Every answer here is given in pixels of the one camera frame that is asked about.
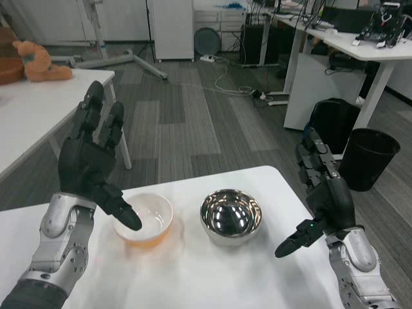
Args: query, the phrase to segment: silver robotic forearm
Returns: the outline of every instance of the silver robotic forearm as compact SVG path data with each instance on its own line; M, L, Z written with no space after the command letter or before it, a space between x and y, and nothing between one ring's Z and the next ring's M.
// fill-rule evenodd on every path
M96 203L56 193L40 226L40 245L22 279L44 281L68 297L88 264L88 242Z
M345 308L402 309L380 276L380 259L362 228L331 234L326 244Z

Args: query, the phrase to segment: gray carpet floor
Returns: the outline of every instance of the gray carpet floor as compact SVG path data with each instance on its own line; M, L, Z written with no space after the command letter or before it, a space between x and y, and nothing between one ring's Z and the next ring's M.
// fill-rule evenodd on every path
M112 44L110 54L141 44ZM93 52L84 48L50 48L52 55ZM151 61L150 49L141 56ZM294 148L301 132L283 128L286 106L255 108L249 97L215 91L225 72L222 63L165 61L164 82L137 64L115 70L117 99L125 106L124 133L133 168L125 170L119 154L111 182L122 189L171 182L260 165L276 167L298 197L304 186L297 175ZM280 90L277 68L231 67L220 86ZM62 144L71 124L57 137ZM382 260L382 276L404 308L412 308L412 108L384 93L370 127L395 137L402 150L368 192L353 192L357 222L363 224ZM49 202L59 190L57 159L44 143L0 183L0 210Z

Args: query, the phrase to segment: desk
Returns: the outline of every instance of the desk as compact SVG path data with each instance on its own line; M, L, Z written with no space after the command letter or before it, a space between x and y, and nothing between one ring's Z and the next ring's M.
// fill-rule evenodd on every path
M56 157L60 147L54 133L71 116L83 100L90 84L97 80L104 86L106 103L116 101L111 79L113 71L73 70L65 81L30 82L22 80L0 86L0 180L7 176L37 146L48 140ZM120 150L125 165L131 168L124 135Z
M253 196L262 208L256 237L239 248L212 243L200 223L203 199L222 188ZM343 309L322 239L277 259L276 247L311 218L281 174L263 166L124 191L161 194L174 218L154 248L127 247L100 208L89 241L89 264L64 309ZM47 204L0 212L0 302L30 264Z
M274 18L291 27L296 26L296 20L289 21L289 19L285 19L283 15L274 14ZM299 21L296 26L294 43L290 54L289 67L285 80L285 88L283 90L284 95L289 94L290 88L292 86L296 72L297 56L299 54L299 49L303 39L303 32L319 38L320 40L324 41L325 44L334 47L337 50L346 53L360 61L380 62L379 70L375 76L375 79L373 80L372 86L353 128L357 129L359 127L366 127L397 61L412 59L412 42L401 41L393 48L383 48L380 50L376 49L375 43L367 41L362 41L359 46L352 46L351 44L356 37L355 34L338 33L334 35L327 34L322 30L314 30L309 28L305 30L304 24ZM305 47L303 52L310 53L307 40L304 46ZM287 101L275 102L274 104L287 104Z

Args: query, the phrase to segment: stainless steel bowl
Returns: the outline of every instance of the stainless steel bowl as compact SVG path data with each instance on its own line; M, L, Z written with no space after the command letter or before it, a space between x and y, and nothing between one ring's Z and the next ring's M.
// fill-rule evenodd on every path
M238 246L259 230L261 208L253 197L239 190L216 191L200 207L200 221L218 245Z

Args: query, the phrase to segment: drawer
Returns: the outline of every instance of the drawer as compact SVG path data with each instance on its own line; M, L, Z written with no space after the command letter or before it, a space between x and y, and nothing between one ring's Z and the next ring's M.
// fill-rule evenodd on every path
M196 23L220 21L220 11L207 11L207 10L195 11L194 20Z
M212 28L216 31L220 31L220 23L196 23L194 24L194 31L198 31L199 29L202 28Z
M222 21L221 22L221 30L222 31L241 31L242 25L245 21Z
M246 19L246 11L222 10L221 21L243 21Z
M239 50L240 47L240 42L238 38L240 39L240 34L241 32L222 32L221 33L221 50L223 52L236 52Z

